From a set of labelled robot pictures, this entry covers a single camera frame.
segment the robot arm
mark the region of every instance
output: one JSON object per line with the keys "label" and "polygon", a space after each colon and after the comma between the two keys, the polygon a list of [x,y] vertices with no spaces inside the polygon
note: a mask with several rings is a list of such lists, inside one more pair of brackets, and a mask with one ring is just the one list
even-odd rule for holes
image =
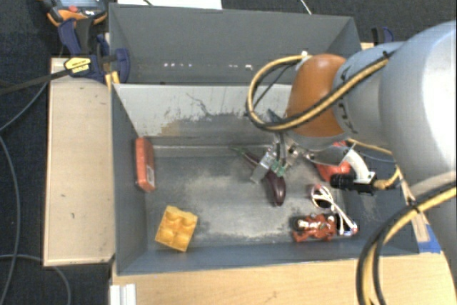
{"label": "robot arm", "polygon": [[[282,60],[283,64],[298,63],[289,61],[293,57]],[[311,114],[310,121],[293,125],[303,111],[321,106],[326,96],[368,70],[375,60],[380,65],[377,70]],[[254,77],[250,92],[261,79]],[[450,172],[446,179],[455,180],[455,21],[423,31],[406,42],[358,52],[348,60],[329,54],[311,57],[297,71],[286,118],[280,123],[263,123],[253,117],[250,98],[252,102],[253,96],[248,95],[246,110],[257,127],[287,131],[305,151],[320,152],[335,141],[352,138],[392,151],[414,194],[415,185],[423,190],[419,182],[439,174]],[[455,281],[456,200],[434,208],[428,217],[448,261],[454,264]]]}

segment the bin floor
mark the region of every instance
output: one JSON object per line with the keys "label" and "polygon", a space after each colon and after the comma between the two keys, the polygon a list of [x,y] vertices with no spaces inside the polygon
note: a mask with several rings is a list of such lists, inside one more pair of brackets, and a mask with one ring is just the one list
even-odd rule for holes
{"label": "bin floor", "polygon": [[[183,147],[179,157],[156,156],[156,190],[145,195],[150,250],[167,250],[154,241],[167,205],[199,217],[194,248],[291,242],[290,218],[320,212],[309,199],[310,185],[321,182],[311,163],[298,159],[287,171],[286,200],[275,207],[268,184],[249,180],[252,167],[244,158],[229,149],[213,156],[198,151],[187,154]],[[332,192],[344,209],[340,192]]]}

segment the orange and white object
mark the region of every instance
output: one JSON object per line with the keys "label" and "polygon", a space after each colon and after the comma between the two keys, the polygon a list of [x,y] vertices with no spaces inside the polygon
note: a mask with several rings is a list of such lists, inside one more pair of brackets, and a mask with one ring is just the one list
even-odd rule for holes
{"label": "orange and white object", "polygon": [[143,191],[150,192],[156,189],[154,173],[154,149],[151,142],[139,137],[135,140],[136,151],[136,182]]}

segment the gray box wall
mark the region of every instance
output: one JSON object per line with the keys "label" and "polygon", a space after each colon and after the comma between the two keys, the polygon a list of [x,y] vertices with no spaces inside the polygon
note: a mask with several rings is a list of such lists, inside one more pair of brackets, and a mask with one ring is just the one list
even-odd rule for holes
{"label": "gray box wall", "polygon": [[[286,54],[299,53],[303,48],[313,54],[332,52],[343,56],[350,56],[360,49],[352,19],[304,14],[111,5],[110,34],[112,49],[117,47],[129,49],[132,61],[129,83],[145,84],[246,85],[255,70],[267,61]],[[250,68],[246,70],[245,65],[251,65],[252,70]],[[281,82],[290,83],[292,77],[293,74],[285,75]],[[273,212],[280,212],[279,216],[283,215],[284,234],[282,236],[277,239],[266,237],[266,239],[250,240],[247,238],[246,243],[240,241],[239,236],[236,240],[228,237],[224,245],[223,241],[214,241],[210,229],[209,233],[203,233],[204,227],[197,226],[196,242],[191,242],[187,253],[176,253],[172,249],[161,247],[152,240],[154,225],[156,225],[154,220],[161,217],[166,204],[176,203],[180,198],[176,192],[172,192],[173,182],[167,181],[166,178],[162,180],[162,184],[166,184],[167,189],[171,189],[168,193],[166,189],[160,190],[161,181],[158,181],[158,190],[149,195],[134,186],[133,143],[136,136],[149,136],[158,148],[156,163],[159,176],[162,175],[162,178],[168,174],[166,171],[161,171],[161,167],[164,169],[167,166],[174,166],[170,159],[175,159],[176,166],[180,167],[179,164],[183,159],[188,159],[185,155],[194,154],[196,150],[199,153],[194,157],[192,164],[202,167],[211,161],[211,165],[224,166],[236,160],[235,156],[227,153],[227,146],[240,145],[244,142],[249,148],[258,149],[262,144],[268,144],[271,141],[270,136],[259,134],[247,118],[242,117],[240,111],[243,109],[243,99],[237,97],[240,99],[238,111],[233,111],[232,114],[222,109],[209,111],[205,105],[204,109],[201,108],[199,102],[201,90],[198,89],[186,94],[189,95],[189,103],[194,104],[199,118],[189,125],[186,118],[179,118],[177,109],[172,124],[167,120],[169,127],[173,128],[168,127],[157,131],[157,119],[163,119],[165,122],[165,113],[162,116],[154,116],[148,115],[147,112],[159,109],[157,106],[154,107],[156,99],[161,104],[172,104],[171,98],[167,98],[171,93],[170,88],[163,85],[146,85],[144,88],[138,85],[123,85],[116,88],[112,94],[116,260],[120,275],[356,258],[366,238],[390,216],[390,213],[395,211],[396,207],[399,208],[404,204],[400,191],[381,192],[374,197],[335,192],[338,203],[345,207],[349,215],[359,223],[361,227],[359,235],[352,239],[335,240],[330,243],[296,244],[288,237],[290,231],[287,227],[285,209],[269,206],[264,192],[264,195],[260,196],[260,200],[264,199],[265,206],[263,206],[255,194],[256,189],[246,186],[246,191],[252,194],[250,199],[253,200],[253,204],[259,205],[259,211],[264,210],[263,215],[273,214]],[[231,103],[236,103],[236,99],[232,99]],[[223,123],[226,126],[223,130],[225,132],[222,137],[218,135],[217,139],[215,139],[215,132],[218,130],[211,124],[214,119],[219,123],[226,121],[225,124]],[[238,133],[230,133],[232,128]],[[215,161],[209,157],[211,154],[215,156]],[[237,174],[239,171],[242,174],[243,162],[242,159],[239,160],[236,162],[239,164],[236,165],[236,171]],[[310,183],[317,179],[316,173],[309,169],[305,169],[304,174],[307,175]],[[194,176],[196,179],[201,178],[199,174]],[[241,184],[239,180],[240,177],[234,177],[233,183]],[[190,184],[181,182],[179,189]],[[186,205],[189,197],[192,195],[188,195],[187,199],[180,202]],[[311,202],[304,195],[302,186],[288,185],[287,198],[302,200],[297,214],[309,214],[310,210],[313,210]],[[204,201],[197,201],[197,203],[201,207],[180,208],[201,211],[206,205]],[[244,206],[237,206],[236,209],[246,210],[246,215],[252,214],[247,203],[248,200],[244,201]],[[233,207],[231,208],[227,203],[222,204],[221,209],[229,214]],[[282,209],[284,209],[282,212],[271,211]],[[241,238],[243,233],[248,232],[252,231],[240,227]],[[209,238],[208,245],[202,244],[201,238]],[[384,252],[385,254],[417,252],[411,227],[405,228]]]}

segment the clamp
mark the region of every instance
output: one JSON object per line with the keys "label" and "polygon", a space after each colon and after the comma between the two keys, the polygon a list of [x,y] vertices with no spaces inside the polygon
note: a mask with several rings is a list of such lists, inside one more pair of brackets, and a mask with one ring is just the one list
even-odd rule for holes
{"label": "clamp", "polygon": [[113,71],[119,73],[119,81],[127,82],[130,72],[130,58],[127,49],[116,49],[114,55],[109,55],[109,45],[102,34],[95,39],[91,37],[91,30],[94,21],[92,19],[67,19],[59,27],[59,38],[61,43],[69,50],[70,55],[83,56],[85,61],[81,67],[74,68],[74,65],[67,67],[71,70],[70,76],[85,77],[105,82],[105,75]]}

